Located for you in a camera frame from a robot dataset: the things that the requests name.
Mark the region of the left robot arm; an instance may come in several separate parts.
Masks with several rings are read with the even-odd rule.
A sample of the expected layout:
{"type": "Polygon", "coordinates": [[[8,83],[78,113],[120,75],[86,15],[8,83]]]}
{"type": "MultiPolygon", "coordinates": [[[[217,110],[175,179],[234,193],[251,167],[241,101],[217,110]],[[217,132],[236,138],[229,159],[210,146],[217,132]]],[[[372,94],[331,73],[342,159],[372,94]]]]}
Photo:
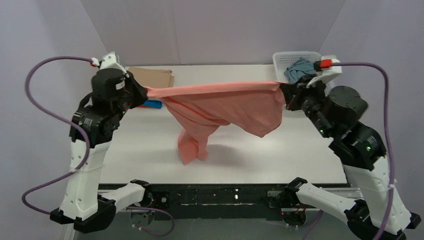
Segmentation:
{"type": "Polygon", "coordinates": [[[143,200],[147,183],[132,180],[123,187],[99,194],[104,159],[113,133],[128,110],[147,100],[147,90],[126,70],[99,70],[91,80],[92,91],[72,116],[70,177],[60,206],[50,219],[73,224],[80,233],[105,230],[115,215],[143,200]]]}

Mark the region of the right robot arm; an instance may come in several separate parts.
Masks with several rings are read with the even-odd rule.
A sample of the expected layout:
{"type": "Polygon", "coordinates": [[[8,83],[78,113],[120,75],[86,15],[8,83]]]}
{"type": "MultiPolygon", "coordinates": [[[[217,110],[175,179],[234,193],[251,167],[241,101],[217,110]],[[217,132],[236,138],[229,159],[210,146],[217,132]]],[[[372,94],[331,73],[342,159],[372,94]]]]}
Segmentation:
{"type": "Polygon", "coordinates": [[[404,240],[406,229],[415,229],[421,217],[406,209],[390,184],[388,151],[379,133],[360,122],[368,104],[348,86],[325,93],[321,83],[280,85],[286,108],[301,110],[340,159],[344,172],[354,180],[362,197],[351,199],[316,187],[297,177],[286,185],[279,200],[303,204],[326,212],[342,222],[361,240],[404,240]],[[384,231],[378,235],[379,228],[384,231]]]}

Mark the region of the blue folded t-shirt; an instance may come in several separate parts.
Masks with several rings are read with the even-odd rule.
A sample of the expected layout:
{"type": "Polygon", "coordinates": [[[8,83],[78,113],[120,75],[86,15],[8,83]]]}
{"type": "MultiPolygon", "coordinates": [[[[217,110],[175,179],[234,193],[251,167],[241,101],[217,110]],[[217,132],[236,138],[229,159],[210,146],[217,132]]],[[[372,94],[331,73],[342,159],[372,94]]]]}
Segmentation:
{"type": "Polygon", "coordinates": [[[163,103],[160,100],[146,100],[143,104],[139,105],[139,108],[146,109],[161,109],[163,103]]]}

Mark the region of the tan folded t-shirt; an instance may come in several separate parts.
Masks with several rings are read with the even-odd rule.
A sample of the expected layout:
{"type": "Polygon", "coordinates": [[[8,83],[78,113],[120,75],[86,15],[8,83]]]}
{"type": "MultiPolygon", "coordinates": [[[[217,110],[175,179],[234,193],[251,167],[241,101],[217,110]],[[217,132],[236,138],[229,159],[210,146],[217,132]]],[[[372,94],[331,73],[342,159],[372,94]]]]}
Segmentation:
{"type": "Polygon", "coordinates": [[[129,67],[135,80],[143,87],[154,89],[171,88],[174,85],[175,77],[170,69],[146,69],[140,67],[129,67]]]}

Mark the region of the white plastic basket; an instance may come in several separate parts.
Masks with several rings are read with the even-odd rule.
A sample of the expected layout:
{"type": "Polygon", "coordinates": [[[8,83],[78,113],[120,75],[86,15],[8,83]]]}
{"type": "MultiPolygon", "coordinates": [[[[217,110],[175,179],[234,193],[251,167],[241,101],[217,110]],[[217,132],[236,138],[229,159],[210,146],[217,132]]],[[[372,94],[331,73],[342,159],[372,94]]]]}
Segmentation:
{"type": "Polygon", "coordinates": [[[293,83],[306,74],[315,74],[312,83],[325,84],[325,94],[328,95],[334,87],[332,81],[342,74],[340,66],[325,68],[323,71],[314,70],[314,63],[322,60],[331,60],[337,63],[335,55],[324,55],[315,51],[283,51],[272,56],[276,78],[279,82],[293,83]]]}

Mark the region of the teal crumpled t-shirt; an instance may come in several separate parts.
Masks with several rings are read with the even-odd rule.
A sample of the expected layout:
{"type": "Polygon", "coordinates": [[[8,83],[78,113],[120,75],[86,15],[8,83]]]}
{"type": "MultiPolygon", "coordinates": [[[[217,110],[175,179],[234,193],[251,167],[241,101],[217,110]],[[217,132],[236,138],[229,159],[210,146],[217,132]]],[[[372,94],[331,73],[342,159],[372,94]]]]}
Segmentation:
{"type": "Polygon", "coordinates": [[[300,80],[300,78],[306,75],[315,74],[316,71],[314,64],[303,57],[299,58],[284,71],[284,76],[288,82],[292,84],[296,83],[298,80],[300,80]]]}

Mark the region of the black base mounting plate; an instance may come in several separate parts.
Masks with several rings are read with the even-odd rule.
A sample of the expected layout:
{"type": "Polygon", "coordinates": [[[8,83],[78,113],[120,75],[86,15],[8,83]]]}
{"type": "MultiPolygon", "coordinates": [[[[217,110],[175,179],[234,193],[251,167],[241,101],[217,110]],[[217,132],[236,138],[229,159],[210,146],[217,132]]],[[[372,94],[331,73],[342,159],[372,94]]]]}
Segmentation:
{"type": "Polygon", "coordinates": [[[303,206],[284,202],[285,184],[151,184],[153,207],[174,219],[266,219],[281,221],[303,206]]]}

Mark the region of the pink t-shirt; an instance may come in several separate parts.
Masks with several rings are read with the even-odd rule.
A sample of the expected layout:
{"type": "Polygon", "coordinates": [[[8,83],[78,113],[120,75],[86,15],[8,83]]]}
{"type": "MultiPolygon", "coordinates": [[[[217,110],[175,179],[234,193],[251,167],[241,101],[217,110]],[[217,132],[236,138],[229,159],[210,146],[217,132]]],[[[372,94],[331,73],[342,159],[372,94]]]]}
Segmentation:
{"type": "Polygon", "coordinates": [[[282,123],[284,94],[277,81],[214,83],[147,89],[182,126],[177,139],[183,164],[208,157],[209,136],[219,127],[236,125],[264,137],[282,123]]]}

